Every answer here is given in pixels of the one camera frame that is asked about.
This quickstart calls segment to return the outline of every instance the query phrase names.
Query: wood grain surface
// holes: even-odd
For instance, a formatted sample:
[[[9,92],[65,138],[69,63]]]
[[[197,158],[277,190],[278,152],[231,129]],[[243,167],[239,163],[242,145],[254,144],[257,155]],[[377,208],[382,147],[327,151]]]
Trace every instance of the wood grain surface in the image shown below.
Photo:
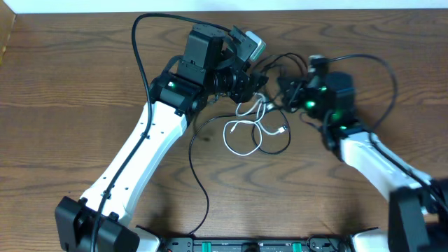
[[[90,187],[137,123],[145,103],[130,42],[137,15],[17,17],[0,67],[0,251],[60,251],[55,207],[63,196],[78,199]],[[411,165],[436,178],[448,176],[448,10],[180,15],[250,29],[266,41],[266,55],[383,57],[397,73],[400,96],[379,136]],[[190,29],[177,20],[141,22],[137,38],[149,79],[183,53]],[[332,69],[353,74],[360,115],[373,123],[391,98],[385,70],[364,59]],[[275,89],[274,81],[268,85]],[[222,99],[197,122],[234,110]],[[226,119],[204,128],[192,159],[211,206],[197,236],[304,237],[387,228],[388,205],[376,189],[326,151],[297,114],[288,119],[293,140],[278,156],[231,154],[221,137]],[[271,126],[280,121],[275,113],[266,119]],[[202,219],[205,198],[188,166],[192,130],[160,163],[132,225],[185,234]],[[249,130],[231,135],[236,149],[252,148]],[[263,147],[273,151],[286,140],[267,136]]]

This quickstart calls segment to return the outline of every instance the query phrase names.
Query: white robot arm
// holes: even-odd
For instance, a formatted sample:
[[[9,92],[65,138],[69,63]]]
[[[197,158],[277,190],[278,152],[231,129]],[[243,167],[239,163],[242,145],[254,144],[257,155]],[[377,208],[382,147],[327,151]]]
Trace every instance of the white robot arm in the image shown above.
[[[185,115],[178,116],[174,113],[175,110],[175,108],[159,101],[153,104],[153,125],[148,136],[115,182],[111,196],[107,199],[102,211],[104,216],[109,216],[111,212],[114,212],[118,214],[120,224],[129,225],[140,195],[153,175],[155,168],[157,168],[168,149],[182,136],[187,128]],[[81,198],[87,200],[87,207],[95,211],[98,210],[103,192],[140,139],[146,123],[148,123],[148,104],[144,106],[134,131],[112,163],[98,180],[81,195]]]

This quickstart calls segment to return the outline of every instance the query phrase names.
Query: black plastic casing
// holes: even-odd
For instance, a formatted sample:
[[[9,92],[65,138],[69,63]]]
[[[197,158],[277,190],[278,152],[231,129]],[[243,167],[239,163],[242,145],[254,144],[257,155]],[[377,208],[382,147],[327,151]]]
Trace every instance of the black plastic casing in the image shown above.
[[[61,248],[70,252],[90,251],[96,211],[85,206],[85,200],[76,202],[64,197],[57,205],[55,218]],[[139,236],[110,217],[101,216],[97,251],[137,251]]]

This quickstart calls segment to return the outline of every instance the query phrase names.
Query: white cable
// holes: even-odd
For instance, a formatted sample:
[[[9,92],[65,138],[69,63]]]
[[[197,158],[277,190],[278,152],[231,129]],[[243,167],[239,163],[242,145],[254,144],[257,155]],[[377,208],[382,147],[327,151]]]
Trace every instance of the white cable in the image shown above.
[[[230,123],[235,123],[235,125],[232,127],[232,129],[230,129],[230,132],[233,132],[233,130],[235,129],[235,126],[238,125],[238,123],[244,123],[244,124],[250,124],[250,125],[255,125],[258,128],[258,132],[260,133],[260,143],[257,145],[257,147],[255,147],[253,150],[249,151],[248,153],[238,153],[234,150],[232,150],[232,148],[227,144],[227,140],[225,139],[225,128],[227,127],[227,125],[229,125]],[[250,121],[250,120],[231,120],[228,121],[225,125],[224,125],[224,130],[223,130],[223,139],[224,139],[224,144],[225,146],[229,149],[229,151],[233,152],[234,154],[238,155],[238,156],[242,156],[245,157],[247,155],[250,155],[252,153],[254,153],[256,150],[258,150],[258,148],[261,146],[261,142],[263,141],[263,135],[261,134],[261,129],[260,126],[258,126],[258,123]]]
[[[262,134],[262,131],[263,131],[264,133],[270,135],[270,136],[274,136],[274,135],[281,134],[281,133],[285,132],[285,128],[284,128],[284,127],[280,127],[276,132],[269,132],[269,131],[267,131],[267,130],[263,127],[263,125],[262,125],[262,123],[261,123],[261,120],[263,119],[263,117],[264,117],[265,114],[266,114],[266,109],[269,108],[270,106],[267,105],[268,100],[266,99],[266,97],[265,97],[263,94],[261,94],[261,93],[255,93],[255,95],[258,95],[258,96],[260,97],[259,99],[257,99],[257,100],[255,101],[255,104],[254,104],[254,105],[253,105],[247,112],[245,112],[245,113],[239,113],[239,112],[238,112],[239,107],[241,106],[241,104],[238,104],[238,106],[237,106],[237,110],[235,111],[235,115],[236,115],[236,116],[247,116],[248,114],[252,113],[252,111],[258,106],[257,113],[256,113],[256,118],[257,118],[257,119],[254,120],[254,121],[251,121],[251,120],[231,120],[231,121],[228,121],[228,122],[224,125],[224,129],[223,129],[223,139],[224,139],[224,144],[225,144],[225,146],[226,146],[226,147],[229,149],[229,151],[231,151],[232,153],[234,153],[234,154],[236,154],[236,155],[239,155],[239,156],[243,156],[243,157],[244,157],[244,156],[247,156],[247,155],[250,155],[250,154],[254,153],[256,150],[259,149],[259,147],[261,146],[261,143],[263,142],[263,134]],[[238,152],[234,151],[234,150],[228,145],[228,143],[227,143],[227,139],[226,139],[226,135],[225,135],[225,129],[227,128],[227,126],[228,126],[230,123],[234,123],[232,129],[230,129],[230,133],[232,133],[232,132],[235,130],[235,128],[237,127],[237,125],[238,125],[239,123],[244,123],[244,124],[248,124],[248,125],[255,125],[255,126],[257,127],[257,129],[258,129],[258,132],[260,133],[260,143],[259,143],[253,150],[251,150],[251,151],[248,152],[248,153],[238,153]]]

